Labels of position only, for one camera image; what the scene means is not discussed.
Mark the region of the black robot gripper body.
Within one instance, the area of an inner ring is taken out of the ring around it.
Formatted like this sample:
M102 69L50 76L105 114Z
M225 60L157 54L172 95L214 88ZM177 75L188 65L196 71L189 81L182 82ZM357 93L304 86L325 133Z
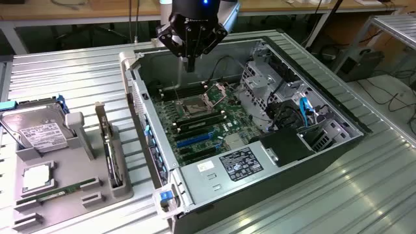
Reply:
M204 25L218 24L217 12L218 0L174 0L172 1L170 27L185 43L186 50L186 27L190 23Z

